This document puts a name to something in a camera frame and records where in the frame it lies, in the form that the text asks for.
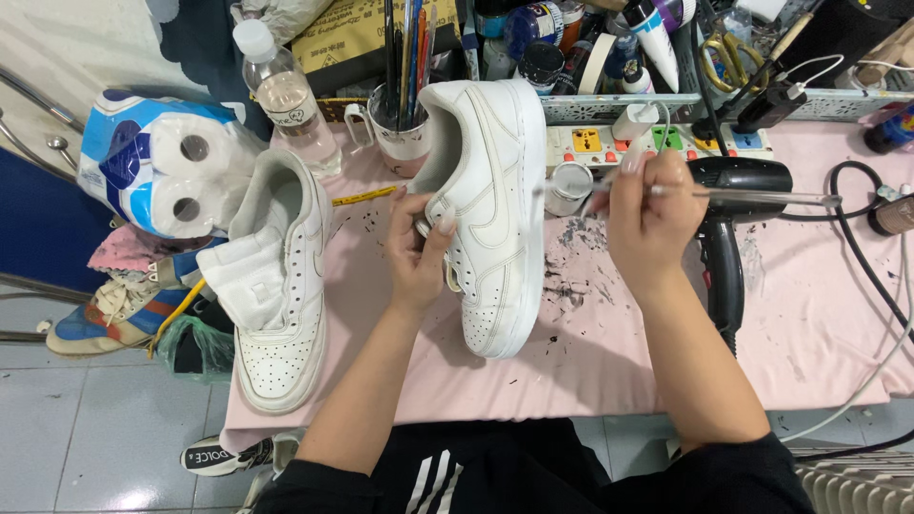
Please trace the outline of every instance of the scissors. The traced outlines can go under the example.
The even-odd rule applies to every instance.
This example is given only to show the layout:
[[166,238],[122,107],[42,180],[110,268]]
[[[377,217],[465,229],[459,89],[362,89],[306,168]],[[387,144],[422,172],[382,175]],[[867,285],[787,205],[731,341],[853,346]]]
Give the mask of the scissors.
[[[714,12],[714,7],[711,6],[711,3],[708,0],[702,1],[702,11],[707,13],[707,16],[710,18],[710,34],[701,45],[701,55],[703,56],[701,59],[701,69],[704,71],[705,76],[711,80],[711,83],[714,84],[714,87],[723,92],[731,93],[749,83],[749,76],[746,75],[746,70],[742,65],[742,59],[739,56],[740,51],[745,52],[755,62],[756,68],[761,68],[761,65],[765,63],[765,59],[755,48],[727,31],[727,27],[724,25],[723,16],[717,16],[717,13]],[[704,57],[705,52],[711,48],[714,49],[720,57],[720,62],[723,63],[727,76],[733,82],[732,85],[720,79],[717,72],[714,70],[714,66]],[[753,93],[758,93],[767,87],[768,71],[765,71],[765,74],[762,75],[759,83],[752,86],[750,90]]]

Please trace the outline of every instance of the pink tablecloth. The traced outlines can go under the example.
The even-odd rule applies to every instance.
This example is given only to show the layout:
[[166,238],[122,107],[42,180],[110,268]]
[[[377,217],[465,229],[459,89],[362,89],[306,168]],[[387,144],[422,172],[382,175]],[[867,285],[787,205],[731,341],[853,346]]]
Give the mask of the pink tablecloth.
[[[874,156],[859,133],[851,123],[782,123],[769,137],[776,158],[792,171],[795,191],[823,191],[827,171],[846,159],[870,164],[889,185],[914,182],[914,157]],[[337,137],[345,143],[345,162],[342,175],[324,184],[331,198],[403,182],[383,169],[376,148],[355,149],[347,135]],[[844,174],[840,188],[850,211],[867,202],[872,187],[859,172]],[[229,451],[307,425],[352,362],[390,293],[382,247],[386,206],[380,198],[335,208],[335,233],[325,249],[327,349],[316,393],[297,412],[261,415],[241,398],[236,376],[221,435]],[[877,236],[864,219],[851,225],[877,275],[900,297],[899,238]],[[901,331],[839,233],[831,223],[739,226],[746,277],[739,363],[767,409],[845,402]],[[419,333],[397,423],[663,410],[641,315],[607,253],[603,224],[550,219],[546,241],[542,307],[520,353],[508,360],[471,354],[462,342],[459,303],[442,293]],[[705,296],[696,245],[685,265]],[[895,356],[861,403],[914,394],[910,348]]]

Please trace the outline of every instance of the power strip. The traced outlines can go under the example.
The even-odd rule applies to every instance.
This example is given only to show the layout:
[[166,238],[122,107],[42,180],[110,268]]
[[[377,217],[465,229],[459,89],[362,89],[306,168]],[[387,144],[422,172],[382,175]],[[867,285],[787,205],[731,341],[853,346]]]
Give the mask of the power strip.
[[[657,153],[664,136],[665,125],[655,125],[641,137],[642,149]],[[721,126],[724,144],[731,156],[774,160],[771,142],[764,130],[755,134],[735,134],[728,124]],[[606,171],[617,166],[631,142],[612,137],[611,125],[565,125],[546,127],[547,172],[563,161],[577,161],[593,171]],[[670,125],[667,148],[675,148],[685,160],[720,155],[717,141],[696,140],[691,125]]]

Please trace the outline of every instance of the black hair dryer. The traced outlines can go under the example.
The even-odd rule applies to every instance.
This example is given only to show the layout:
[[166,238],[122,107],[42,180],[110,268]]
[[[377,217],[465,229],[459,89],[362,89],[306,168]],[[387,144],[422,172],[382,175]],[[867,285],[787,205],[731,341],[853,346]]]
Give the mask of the black hair dryer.
[[[705,157],[688,162],[692,177],[705,187],[732,187],[789,193],[793,178],[787,166],[774,161],[747,157]],[[701,262],[705,264],[707,315],[735,357],[736,334],[742,326],[746,303],[742,262],[734,223],[770,220],[787,207],[785,204],[735,202],[726,205],[711,200],[705,219],[698,227]]]

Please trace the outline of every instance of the hand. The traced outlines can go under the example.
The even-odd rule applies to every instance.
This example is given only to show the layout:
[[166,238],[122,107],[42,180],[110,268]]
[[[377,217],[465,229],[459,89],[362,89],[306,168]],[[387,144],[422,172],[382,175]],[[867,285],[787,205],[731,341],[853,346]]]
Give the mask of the hand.
[[[692,191],[702,186],[692,178],[675,150],[655,158],[635,149],[626,153],[609,193],[600,193],[591,211],[609,214],[606,239],[610,256],[635,299],[664,293],[664,284],[682,273],[682,256],[705,217],[707,198]],[[644,196],[645,186],[679,186],[664,197]]]
[[438,218],[423,245],[422,236],[413,228],[412,217],[425,210],[431,196],[431,193],[408,195],[405,187],[390,195],[387,254],[394,283],[390,305],[417,316],[424,316],[441,293],[444,251],[457,230],[451,210]]

